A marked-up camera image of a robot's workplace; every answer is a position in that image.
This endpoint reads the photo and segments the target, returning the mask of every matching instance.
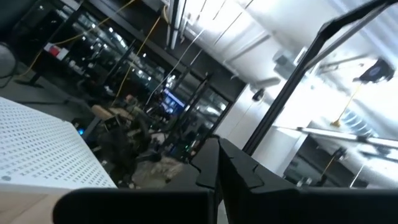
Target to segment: perforated white panel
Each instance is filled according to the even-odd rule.
[[[115,187],[71,123],[0,98],[0,190],[10,185]]]

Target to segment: white pegboard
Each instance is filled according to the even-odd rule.
[[[67,121],[0,97],[0,190],[116,187]]]

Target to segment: ceiling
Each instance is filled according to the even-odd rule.
[[[325,22],[367,1],[187,0],[184,12],[184,19],[188,21],[185,35],[194,39],[199,34],[196,40],[199,46],[237,77],[253,84],[271,77],[282,78],[274,72],[275,63],[272,60],[278,50],[293,52],[308,47]],[[342,102],[348,101],[349,95],[356,88],[352,78],[370,67],[372,59],[381,55],[393,66],[397,66],[398,41],[394,37],[398,33],[398,22],[394,19],[398,18],[397,7],[390,7],[383,12],[321,62],[322,65],[327,65],[361,56],[359,60],[350,62],[349,68],[321,71],[322,80],[333,83],[334,89],[324,97],[336,103],[336,114],[324,110],[328,116],[320,114],[320,118],[314,122],[315,126],[331,128],[329,123],[344,108]],[[325,46],[347,29],[349,26],[339,31]],[[276,95],[284,83],[282,81],[279,86],[268,88],[267,91]],[[396,100],[381,100],[397,95],[397,85],[398,80],[393,79],[389,83],[365,86],[349,107],[381,138],[397,139],[398,136],[398,103]],[[336,131],[350,132],[345,128]],[[353,156],[344,161],[344,164],[353,172],[359,171],[364,157],[356,152],[357,145],[324,139],[319,139],[319,142],[330,153],[338,145],[353,149]],[[365,169],[364,174],[375,184],[381,183],[389,187],[398,185],[398,177],[390,178],[377,169]]]

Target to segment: blue light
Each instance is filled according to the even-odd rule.
[[[85,130],[80,128],[80,129],[77,130],[77,132],[78,132],[80,135],[82,135],[82,134],[85,132]]]

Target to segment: white ceiling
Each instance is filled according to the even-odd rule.
[[[272,61],[272,57],[278,50],[293,51],[303,46],[308,47],[325,22],[367,1],[187,0],[185,15],[190,16],[190,22],[186,35],[193,39],[203,31],[197,44],[240,79],[254,83],[266,78],[278,77],[278,74],[273,71],[275,63]],[[359,55],[367,55],[371,58],[382,55],[396,66],[398,42],[394,34],[398,34],[397,7],[394,6],[383,12],[327,56],[322,63],[338,62]],[[325,46],[347,29],[349,26],[337,33]],[[340,85],[339,88],[353,92],[356,84],[352,83],[352,78],[360,75],[364,69],[367,68],[354,65],[351,69],[341,69],[323,75],[336,81],[337,85]],[[357,94],[351,105],[353,110],[364,116],[372,128],[377,130],[380,137],[396,139],[398,136],[398,117],[396,116],[398,101],[380,100],[386,96],[396,96],[397,85],[398,80],[393,79],[383,86],[366,86]],[[278,92],[281,86],[270,88],[269,91],[271,89],[273,92]],[[348,97],[336,96],[334,98],[344,101]],[[329,118],[327,122],[318,121],[318,125],[323,129],[330,129],[328,123],[331,120],[332,118]],[[320,140],[320,142],[328,146],[329,150],[337,148],[328,141]],[[338,141],[332,143],[346,144]],[[363,158],[355,152],[353,155],[354,159],[346,161],[345,164],[353,172],[357,172]],[[377,170],[370,169],[366,172],[370,173],[367,177],[371,178],[375,184],[382,182],[385,186],[397,185],[395,179],[388,179],[388,176],[384,174],[377,177]]]

